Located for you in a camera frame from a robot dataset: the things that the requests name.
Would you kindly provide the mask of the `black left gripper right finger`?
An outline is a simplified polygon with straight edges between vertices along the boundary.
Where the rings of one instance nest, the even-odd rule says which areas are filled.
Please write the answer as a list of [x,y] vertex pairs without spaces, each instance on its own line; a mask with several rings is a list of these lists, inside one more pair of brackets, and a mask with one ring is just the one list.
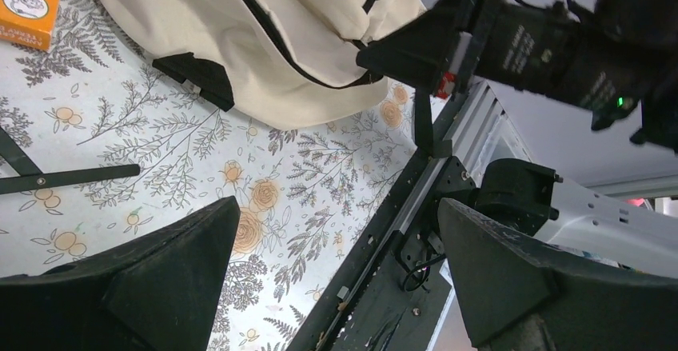
[[676,279],[556,249],[450,198],[438,221],[475,348],[676,349]]

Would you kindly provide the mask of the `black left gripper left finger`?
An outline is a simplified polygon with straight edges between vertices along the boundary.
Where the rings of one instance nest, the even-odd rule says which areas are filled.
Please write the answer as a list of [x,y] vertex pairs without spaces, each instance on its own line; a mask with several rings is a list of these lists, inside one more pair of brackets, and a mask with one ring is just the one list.
[[239,219],[224,197],[80,261],[4,277],[2,349],[206,349]]

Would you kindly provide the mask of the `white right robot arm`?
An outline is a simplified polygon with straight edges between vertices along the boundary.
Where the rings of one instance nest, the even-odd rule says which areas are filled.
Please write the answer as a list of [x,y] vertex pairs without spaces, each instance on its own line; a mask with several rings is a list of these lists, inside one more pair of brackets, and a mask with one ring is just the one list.
[[[634,110],[634,145],[677,148],[677,0],[438,0],[371,42],[357,64],[415,90],[414,141],[453,153],[431,123],[431,97],[463,94],[475,77],[587,110],[605,130]],[[474,208],[550,245],[645,273],[677,275],[677,222],[514,158],[492,162]]]

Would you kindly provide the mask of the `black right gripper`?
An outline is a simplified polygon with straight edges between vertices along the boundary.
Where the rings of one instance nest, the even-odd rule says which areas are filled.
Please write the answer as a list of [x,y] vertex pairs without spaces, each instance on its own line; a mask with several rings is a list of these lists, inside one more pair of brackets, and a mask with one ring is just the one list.
[[438,0],[357,55],[360,67],[440,97],[477,76],[593,112],[639,103],[640,60],[573,0]]

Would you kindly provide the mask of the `cream canvas backpack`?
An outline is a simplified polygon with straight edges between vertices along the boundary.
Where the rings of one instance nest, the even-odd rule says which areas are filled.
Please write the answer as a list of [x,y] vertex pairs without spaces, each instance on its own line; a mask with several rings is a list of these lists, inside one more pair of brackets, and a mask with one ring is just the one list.
[[421,0],[99,0],[152,66],[222,110],[279,130],[346,118],[389,84],[357,55]]

